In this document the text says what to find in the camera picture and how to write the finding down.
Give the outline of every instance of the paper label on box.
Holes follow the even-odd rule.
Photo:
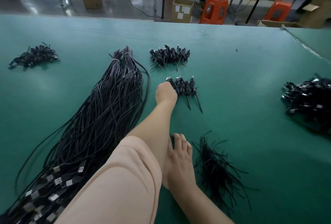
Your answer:
[[[186,14],[190,14],[191,8],[188,6],[182,6],[182,12]]]

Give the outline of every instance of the cable bundle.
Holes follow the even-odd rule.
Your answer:
[[[287,82],[282,100],[288,115],[303,117],[302,124],[313,131],[331,134],[331,80],[315,75],[299,85]]]
[[[147,88],[143,96],[143,75]],[[132,57],[126,47],[116,51],[113,60],[94,86],[77,113],[63,126],[58,143],[45,159],[43,170],[0,218],[2,223],[53,223],[83,185],[106,162],[119,142],[137,124],[149,90],[146,69]],[[20,169],[50,136],[30,154]]]
[[[29,47],[25,53],[21,54],[21,56],[14,58],[13,61],[9,63],[9,68],[15,66],[33,67],[40,63],[58,60],[59,58],[57,57],[55,50],[51,49],[51,45],[47,45],[44,42],[42,43],[44,45],[39,45],[35,48]]]
[[[202,164],[201,170],[197,170],[201,174],[202,178],[202,186],[210,191],[211,200],[221,209],[224,208],[227,210],[227,213],[230,215],[230,211],[234,212],[234,205],[238,206],[235,195],[243,199],[247,199],[250,210],[252,210],[250,206],[250,201],[248,199],[248,195],[246,193],[245,188],[241,181],[239,180],[241,177],[238,172],[248,174],[248,172],[241,171],[235,167],[233,167],[230,162],[228,162],[227,154],[222,152],[219,154],[215,148],[218,144],[226,141],[220,141],[214,147],[211,147],[207,143],[206,134],[200,137],[200,144],[192,143],[194,147],[199,152],[199,163],[196,162],[195,169],[198,169],[198,164]],[[234,176],[229,170],[233,171],[237,176]],[[225,196],[228,195],[230,198],[231,205],[229,206],[225,202]]]
[[[186,50],[186,48],[181,49],[177,45],[177,49],[170,48],[168,45],[164,45],[165,49],[160,49],[155,51],[151,49],[151,61],[153,61],[154,65],[157,64],[155,67],[166,67],[168,63],[174,64],[177,69],[177,64],[182,63],[185,67],[186,65],[184,63],[187,62],[188,57],[190,56],[190,50]]]
[[[201,105],[200,105],[200,102],[199,102],[199,99],[197,96],[198,87],[197,88],[194,87],[195,82],[194,82],[193,76],[192,76],[190,82],[184,81],[182,77],[176,77],[176,81],[174,81],[171,77],[168,77],[168,78],[166,78],[166,81],[168,81],[172,85],[172,87],[175,89],[178,96],[180,96],[180,95],[186,96],[187,105],[190,110],[191,110],[191,107],[190,107],[190,103],[188,102],[188,97],[190,95],[196,96],[200,111],[202,114],[204,113],[202,111],[202,108],[201,108]]]

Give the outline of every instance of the finger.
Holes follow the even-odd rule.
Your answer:
[[[168,138],[168,153],[169,152],[172,152],[172,151],[173,151],[173,149],[172,149],[172,143],[171,143],[171,138],[169,136],[169,138]]]
[[[185,138],[184,134],[180,134],[179,136],[182,139],[182,151],[187,152],[187,141],[186,141],[186,138]]]
[[[192,157],[193,154],[193,148],[190,143],[187,143],[187,154]]]
[[[175,139],[175,150],[181,150],[182,149],[182,138],[177,133],[174,133],[173,137]]]

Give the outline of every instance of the pink sleeve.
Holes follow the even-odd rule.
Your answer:
[[[162,172],[140,138],[124,138],[66,207],[56,224],[153,224]]]

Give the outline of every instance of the orange stool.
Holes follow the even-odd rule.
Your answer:
[[[210,12],[206,14],[209,5],[211,5]],[[228,0],[207,0],[199,24],[222,25],[228,5]]]
[[[272,20],[272,21],[279,21],[279,22],[285,21],[288,13],[291,10],[291,6],[292,6],[292,3],[290,3],[290,2],[285,2],[285,1],[281,1],[281,0],[275,1],[272,4],[272,6],[270,7],[267,14],[265,15],[264,20]],[[281,11],[280,16],[278,16],[276,18],[272,17],[272,15],[274,15],[274,13],[278,10]]]

